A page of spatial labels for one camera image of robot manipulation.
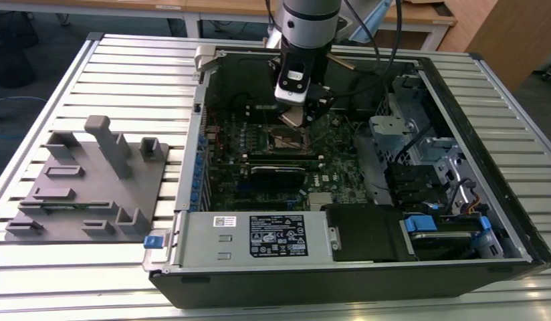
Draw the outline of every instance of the slotted metal surface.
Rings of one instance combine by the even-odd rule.
[[[86,43],[52,97],[50,111],[38,119],[44,124],[36,127],[34,140],[24,141],[28,152],[17,154],[0,180],[0,241],[49,156],[40,147],[48,132],[78,130],[78,139],[92,140],[80,130],[90,114],[109,116],[112,130],[124,132],[128,141],[149,135],[172,146],[153,228],[170,226],[196,85],[192,57],[204,43],[261,46],[249,41],[196,42],[125,35],[105,35],[101,41]],[[353,47],[336,47],[335,51],[368,52]],[[488,77],[483,63],[461,53],[400,54],[431,58],[551,247],[551,146],[542,133],[500,84]],[[228,316],[259,320],[273,318],[275,313],[285,313],[281,317],[289,320],[479,320],[498,313],[500,319],[551,320],[551,270],[524,280],[491,284],[452,299],[267,310],[177,310],[148,281],[140,266],[142,256],[141,244],[0,245],[0,320],[216,320]]]

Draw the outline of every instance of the black cable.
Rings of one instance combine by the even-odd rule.
[[[220,21],[214,20],[213,22],[216,22],[218,25],[230,25],[233,21],[229,21],[226,23],[221,23]]]
[[[459,189],[460,189],[460,186],[461,186],[464,183],[469,182],[469,181],[472,181],[472,180],[471,180],[468,177],[464,177],[463,179],[460,179],[460,180],[457,181],[457,184],[455,184],[452,193],[449,194],[449,198],[447,199],[447,204],[445,204],[445,206],[444,206],[444,210],[443,210],[443,212],[441,212],[443,215],[449,215],[449,212],[452,211],[453,199],[455,199],[455,196],[457,195],[457,191],[459,191]]]
[[[413,144],[424,137],[425,133],[428,132],[429,128],[432,128],[432,124],[429,124],[427,127],[421,128],[421,130],[417,132],[417,134],[413,136],[413,138],[409,140],[409,142],[404,145],[399,153],[396,154],[396,157],[393,158],[393,163],[399,162],[400,156],[409,150],[409,147],[413,146]]]
[[[351,92],[344,92],[341,94],[331,94],[331,98],[343,98],[343,97],[349,97],[352,95],[360,94],[361,92],[365,92],[368,89],[371,89],[372,87],[375,87],[376,83],[384,79],[391,66],[392,66],[392,62],[393,62],[393,56],[396,55],[396,51],[399,50],[399,44],[400,44],[400,33],[401,33],[401,0],[395,0],[396,2],[396,37],[393,40],[393,46],[392,46],[392,50],[391,50],[391,55],[388,57],[388,62],[384,68],[384,72],[381,73],[380,77],[367,86],[363,87],[357,90],[353,90]]]
[[[208,21],[209,24],[212,24],[212,26],[216,28],[216,29],[213,30],[213,32],[224,32],[222,28],[220,28],[220,26],[216,24],[214,21],[212,21],[212,20],[206,20],[206,21]]]
[[[348,83],[348,90],[355,90],[359,87],[359,83],[360,81],[365,78],[365,77],[379,77],[379,75],[376,74],[376,72],[373,72],[372,70],[355,70],[356,72],[359,72],[359,75],[351,80],[351,82]],[[383,89],[384,89],[384,95],[388,98],[388,86],[384,82],[383,82]],[[352,105],[353,105],[353,97],[356,95],[348,96],[348,100],[347,100],[347,109],[351,109],[349,111],[352,111]]]
[[[245,23],[243,24],[243,27],[241,27],[240,31],[239,31],[235,35],[230,35],[230,36],[228,37],[229,39],[233,39],[235,37],[237,37],[237,36],[241,34],[241,32],[243,32],[243,30],[245,29],[245,27],[248,27],[248,23],[249,23],[249,22],[245,22]]]
[[[359,15],[356,14],[356,11],[353,9],[353,6],[351,5],[351,3],[348,2],[348,0],[343,0],[343,2],[345,3],[345,6],[348,8],[348,11],[351,12],[351,14],[355,17],[356,22],[359,23],[359,25],[363,28],[364,33],[367,34],[367,37],[369,39],[369,42],[372,44],[372,47],[375,48],[375,57],[376,57],[376,64],[375,64],[375,68],[372,68],[372,71],[376,71],[376,69],[379,68],[380,65],[380,52],[379,52],[379,47],[376,46],[376,41],[375,41],[375,37],[372,37],[371,31],[367,28],[367,25],[364,24],[361,18],[359,17]]]
[[[276,19],[273,18],[272,14],[272,4],[269,0],[265,0],[265,9],[267,9],[267,20],[269,21],[269,24],[279,30],[281,31],[280,26],[276,23]]]

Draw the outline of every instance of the gray floor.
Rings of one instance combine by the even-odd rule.
[[[551,140],[551,82],[543,82],[540,75],[531,75],[514,96]]]
[[[33,26],[40,42],[25,52],[37,78],[34,83],[22,88],[14,90],[0,88],[0,97],[38,96],[48,98],[90,31],[170,36],[165,19],[72,15],[69,21],[70,26],[61,27],[53,14],[36,14]],[[244,40],[260,40],[265,36],[265,25],[263,24],[244,25],[244,23],[235,22],[220,27],[224,32],[214,32],[214,26],[205,22],[202,24],[204,36]],[[544,83],[538,76],[531,76],[515,92],[515,97],[551,140],[551,83]],[[42,103],[36,101],[6,100],[0,102],[0,135],[24,135],[41,107]],[[0,173],[20,142],[21,138],[0,139]]]

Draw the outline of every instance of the power supply label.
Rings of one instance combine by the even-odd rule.
[[[303,215],[251,216],[249,254],[253,257],[307,256]]]

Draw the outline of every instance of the blue latch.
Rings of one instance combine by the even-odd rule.
[[[197,137],[197,142],[198,142],[198,144],[202,145],[202,146],[205,146],[205,145],[208,144],[208,141],[206,141],[206,139],[205,139],[205,137],[204,137],[202,135],[200,135],[200,136]]]
[[[413,215],[404,220],[404,226],[408,232],[436,231],[436,223],[429,215]]]
[[[480,217],[480,224],[484,231],[491,229],[490,219],[486,216]]]
[[[149,235],[144,237],[142,246],[145,249],[162,249],[164,242],[164,236]]]

